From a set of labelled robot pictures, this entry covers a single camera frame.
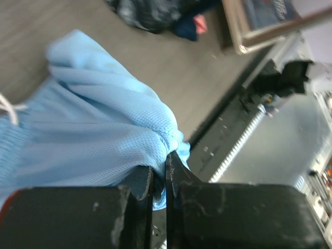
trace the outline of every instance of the black plastic bag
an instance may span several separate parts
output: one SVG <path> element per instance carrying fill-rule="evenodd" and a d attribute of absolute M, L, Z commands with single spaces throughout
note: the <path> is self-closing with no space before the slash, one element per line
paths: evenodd
<path fill-rule="evenodd" d="M 152 33 L 169 28 L 204 0 L 106 0 L 127 24 Z"/>

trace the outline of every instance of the framed picture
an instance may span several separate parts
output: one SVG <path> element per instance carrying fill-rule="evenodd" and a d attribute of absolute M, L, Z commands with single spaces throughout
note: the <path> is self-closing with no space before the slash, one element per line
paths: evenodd
<path fill-rule="evenodd" d="M 239 8 L 239 14 L 244 12 L 251 31 L 299 17 L 291 0 L 241 0 Z"/>

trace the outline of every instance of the blue mesh cloth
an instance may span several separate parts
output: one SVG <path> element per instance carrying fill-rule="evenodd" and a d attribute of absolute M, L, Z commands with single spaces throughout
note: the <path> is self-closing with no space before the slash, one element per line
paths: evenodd
<path fill-rule="evenodd" d="M 172 111 L 94 40 L 72 31 L 46 58 L 50 76 L 18 112 L 20 124 L 0 117 L 0 206 L 18 188 L 106 186 L 137 165 L 163 179 L 174 150 L 186 165 L 189 144 Z M 154 202 L 164 207 L 165 191 Z"/>

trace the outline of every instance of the wooden floor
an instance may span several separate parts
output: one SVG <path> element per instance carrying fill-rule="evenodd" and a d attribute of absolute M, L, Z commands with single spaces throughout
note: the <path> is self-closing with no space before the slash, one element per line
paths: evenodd
<path fill-rule="evenodd" d="M 103 0 L 1 0 L 0 91 L 13 103 L 27 99 L 48 74 L 45 46 L 80 29 L 152 87 L 189 138 L 252 57 L 223 55 L 214 14 L 206 19 L 195 43 L 131 28 Z"/>

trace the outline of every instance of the white drawstring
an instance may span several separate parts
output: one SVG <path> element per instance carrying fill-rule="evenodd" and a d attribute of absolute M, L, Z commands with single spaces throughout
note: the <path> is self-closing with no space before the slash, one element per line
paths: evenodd
<path fill-rule="evenodd" d="M 19 118 L 17 116 L 16 110 L 26 109 L 25 105 L 12 105 L 1 93 L 0 93 L 0 109 L 5 110 L 9 113 L 10 121 L 13 125 L 19 124 Z"/>

